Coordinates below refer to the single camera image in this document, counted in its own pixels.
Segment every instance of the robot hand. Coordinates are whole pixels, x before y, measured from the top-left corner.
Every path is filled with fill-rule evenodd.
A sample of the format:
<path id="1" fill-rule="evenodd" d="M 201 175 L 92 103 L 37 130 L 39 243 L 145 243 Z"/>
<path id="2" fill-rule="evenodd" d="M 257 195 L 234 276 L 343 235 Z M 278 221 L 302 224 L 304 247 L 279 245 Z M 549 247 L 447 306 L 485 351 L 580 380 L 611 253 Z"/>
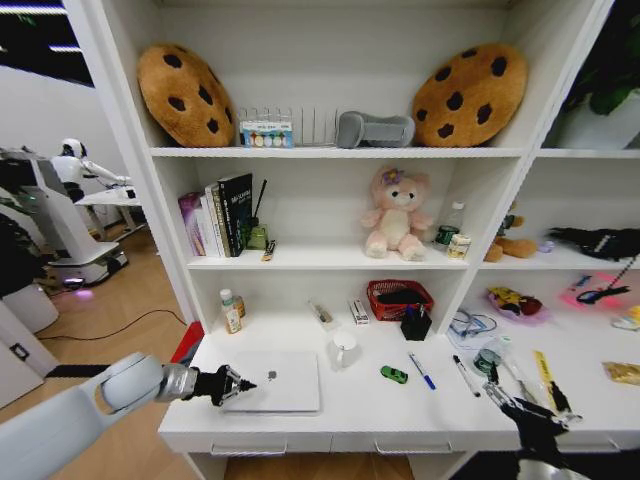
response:
<path id="1" fill-rule="evenodd" d="M 74 375 L 65 375 L 63 367 L 58 376 Z M 179 364 L 162 366 L 150 355 L 134 353 L 0 425 L 1 476 L 16 480 L 49 477 L 115 422 L 152 400 L 209 396 L 219 407 L 255 387 L 229 365 L 206 373 Z M 96 394 L 102 396 L 108 412 L 98 406 Z"/>

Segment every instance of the green toy car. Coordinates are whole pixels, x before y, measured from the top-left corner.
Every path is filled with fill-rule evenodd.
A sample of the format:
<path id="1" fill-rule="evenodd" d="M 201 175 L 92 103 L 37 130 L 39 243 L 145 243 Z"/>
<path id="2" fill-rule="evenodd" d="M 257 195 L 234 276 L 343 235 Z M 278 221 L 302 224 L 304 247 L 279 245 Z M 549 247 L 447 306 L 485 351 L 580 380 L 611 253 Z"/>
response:
<path id="1" fill-rule="evenodd" d="M 383 377 L 387 377 L 394 382 L 400 383 L 401 385 L 407 383 L 407 380 L 409 379 L 409 375 L 404 373 L 402 370 L 391 368 L 389 365 L 385 365 L 384 367 L 382 367 L 380 369 L 380 373 Z"/>

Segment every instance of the potted plant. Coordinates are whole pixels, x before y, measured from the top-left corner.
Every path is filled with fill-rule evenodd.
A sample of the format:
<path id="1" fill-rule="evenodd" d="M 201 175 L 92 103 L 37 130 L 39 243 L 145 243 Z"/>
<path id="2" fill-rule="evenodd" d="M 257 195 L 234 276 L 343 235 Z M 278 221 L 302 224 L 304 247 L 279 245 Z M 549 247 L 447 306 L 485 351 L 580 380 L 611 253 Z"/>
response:
<path id="1" fill-rule="evenodd" d="M 20 213 L 29 212 L 10 198 L 0 205 Z M 58 318 L 58 310 L 33 280 L 46 277 L 43 261 L 29 233 L 18 222 L 0 213 L 0 299 L 31 331 L 37 332 Z"/>
<path id="2" fill-rule="evenodd" d="M 617 0 L 562 106 L 555 143 L 622 149 L 640 131 L 640 2 Z"/>

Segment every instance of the cookie pillow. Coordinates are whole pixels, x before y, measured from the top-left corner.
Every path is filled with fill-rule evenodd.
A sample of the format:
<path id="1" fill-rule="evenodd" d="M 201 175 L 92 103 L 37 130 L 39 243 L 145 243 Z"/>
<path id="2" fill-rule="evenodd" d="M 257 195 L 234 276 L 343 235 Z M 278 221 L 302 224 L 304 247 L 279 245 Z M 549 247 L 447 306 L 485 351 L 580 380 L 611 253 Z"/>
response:
<path id="1" fill-rule="evenodd" d="M 234 137 L 229 96 L 209 66 L 178 45 L 154 45 L 138 61 L 153 118 L 183 147 L 226 147 Z"/>
<path id="2" fill-rule="evenodd" d="M 470 48 L 440 67 L 413 101 L 415 141 L 431 147 L 472 147 L 509 122 L 527 83 L 527 62 L 513 47 Z"/>

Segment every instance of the laptop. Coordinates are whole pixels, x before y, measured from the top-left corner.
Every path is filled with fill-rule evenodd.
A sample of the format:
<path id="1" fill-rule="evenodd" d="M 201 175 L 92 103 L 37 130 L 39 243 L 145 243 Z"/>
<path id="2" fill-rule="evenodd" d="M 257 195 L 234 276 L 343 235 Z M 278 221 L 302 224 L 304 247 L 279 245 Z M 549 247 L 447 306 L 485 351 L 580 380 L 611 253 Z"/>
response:
<path id="1" fill-rule="evenodd" d="M 239 352 L 229 365 L 257 388 L 222 406 L 225 412 L 296 413 L 320 410 L 314 352 Z"/>

